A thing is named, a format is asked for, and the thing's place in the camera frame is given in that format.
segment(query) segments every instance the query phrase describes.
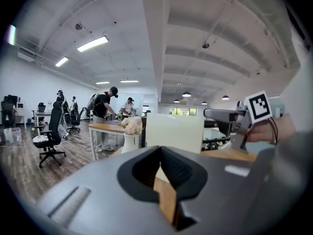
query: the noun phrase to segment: man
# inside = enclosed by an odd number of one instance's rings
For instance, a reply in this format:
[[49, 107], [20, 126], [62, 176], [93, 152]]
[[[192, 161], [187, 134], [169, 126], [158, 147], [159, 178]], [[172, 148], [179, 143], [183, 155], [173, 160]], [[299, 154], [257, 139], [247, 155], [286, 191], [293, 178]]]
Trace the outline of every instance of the man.
[[[57, 95], [58, 96], [57, 96], [56, 101], [62, 102], [62, 104], [64, 104], [64, 99], [65, 98], [64, 98], [64, 95], [63, 95], [63, 91], [59, 90]], [[62, 105], [61, 117], [60, 117], [60, 120], [59, 120], [58, 132], [59, 132], [59, 135], [60, 135], [61, 138], [64, 138], [64, 139], [67, 138], [68, 133], [67, 133], [67, 127], [66, 127], [65, 120], [64, 120], [63, 105]]]
[[[117, 92], [118, 90], [116, 87], [111, 87], [108, 92], [104, 92], [104, 94], [99, 95], [98, 98], [95, 100], [93, 109], [94, 123], [106, 122], [105, 116], [107, 115], [107, 111], [111, 112], [114, 116], [117, 116], [117, 114], [109, 105], [111, 97], [118, 97]], [[108, 133], [97, 131], [95, 139], [97, 152], [103, 152], [103, 150], [114, 151], [114, 149], [109, 145]]]
[[132, 115], [132, 109], [133, 109], [133, 99], [129, 97], [127, 99], [127, 102], [122, 106], [121, 110], [123, 112], [123, 118], [128, 118]]

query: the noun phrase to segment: laminate floor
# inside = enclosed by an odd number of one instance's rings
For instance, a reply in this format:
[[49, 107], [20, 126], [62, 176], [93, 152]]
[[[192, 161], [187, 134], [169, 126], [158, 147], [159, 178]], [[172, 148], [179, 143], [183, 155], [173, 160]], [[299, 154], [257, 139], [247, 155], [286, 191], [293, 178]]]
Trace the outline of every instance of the laminate floor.
[[[0, 166], [6, 176], [11, 188], [16, 195], [26, 198], [36, 203], [40, 197], [58, 182], [76, 172], [85, 165], [93, 161], [89, 141], [88, 123], [82, 121], [79, 128], [80, 133], [72, 131], [68, 136], [68, 141], [55, 146], [57, 151], [65, 151], [67, 156], [62, 154], [55, 155], [57, 160], [62, 163], [58, 166], [52, 158], [43, 162], [43, 168], [40, 169], [38, 149], [33, 146], [30, 136], [30, 128], [24, 130], [24, 126], [19, 126], [22, 131], [22, 144], [25, 147], [3, 147], [0, 146]], [[115, 150], [124, 143], [124, 137], [118, 135], [118, 146], [115, 145], [115, 136], [109, 135], [109, 144]], [[112, 152], [103, 152], [98, 154], [99, 159], [106, 159]]]

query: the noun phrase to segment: flower vase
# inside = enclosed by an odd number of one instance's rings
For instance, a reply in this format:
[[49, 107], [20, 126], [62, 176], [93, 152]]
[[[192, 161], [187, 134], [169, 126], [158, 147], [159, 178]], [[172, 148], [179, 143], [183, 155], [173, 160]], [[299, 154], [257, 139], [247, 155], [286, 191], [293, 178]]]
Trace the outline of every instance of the flower vase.
[[124, 133], [124, 139], [122, 154], [139, 149], [139, 135], [127, 135]]

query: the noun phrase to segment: desk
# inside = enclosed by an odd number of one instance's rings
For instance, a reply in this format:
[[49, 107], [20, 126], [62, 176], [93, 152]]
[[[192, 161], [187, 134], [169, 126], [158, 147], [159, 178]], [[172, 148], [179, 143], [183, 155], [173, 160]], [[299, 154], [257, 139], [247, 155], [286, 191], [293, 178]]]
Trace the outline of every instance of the desk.
[[[110, 157], [121, 155], [123, 147], [115, 151]], [[248, 152], [244, 154], [232, 148], [225, 148], [221, 150], [204, 151], [200, 153], [201, 156], [215, 157], [220, 159], [233, 159], [254, 162], [256, 154]], [[176, 192], [168, 183], [156, 177], [154, 188], [159, 193], [160, 205], [159, 208], [164, 213], [165, 217], [170, 223], [173, 223], [175, 208], [176, 208]]]
[[26, 129], [26, 121], [25, 121], [25, 109], [15, 108], [15, 117], [23, 117], [24, 120], [24, 128]]
[[116, 125], [116, 124], [109, 124], [109, 123], [92, 123], [92, 124], [89, 124], [88, 127], [89, 127], [89, 136], [90, 136], [92, 156], [95, 161], [98, 160], [98, 158], [97, 158], [97, 154], [96, 154], [94, 143], [93, 143], [93, 131], [100, 131], [100, 132], [115, 134], [116, 145], [117, 145], [117, 135], [123, 135], [125, 132], [122, 126]]
[[44, 117], [44, 118], [45, 117], [50, 117], [51, 116], [51, 112], [34, 112], [34, 116], [35, 116], [34, 122], [38, 126], [39, 125], [39, 117]]

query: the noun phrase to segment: backpack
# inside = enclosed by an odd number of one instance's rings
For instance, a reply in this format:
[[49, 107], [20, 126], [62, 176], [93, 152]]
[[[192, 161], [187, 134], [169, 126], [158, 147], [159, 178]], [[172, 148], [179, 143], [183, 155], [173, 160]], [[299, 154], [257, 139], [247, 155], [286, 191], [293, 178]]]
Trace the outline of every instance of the backpack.
[[100, 95], [105, 95], [105, 93], [103, 92], [103, 93], [94, 93], [94, 94], [92, 94], [91, 95], [91, 97], [90, 97], [90, 99], [89, 99], [89, 101], [88, 101], [88, 104], [87, 104], [87, 110], [93, 110], [94, 109], [94, 107], [95, 107], [95, 102], [96, 102], [96, 100], [98, 99], [98, 97], [100, 96]]

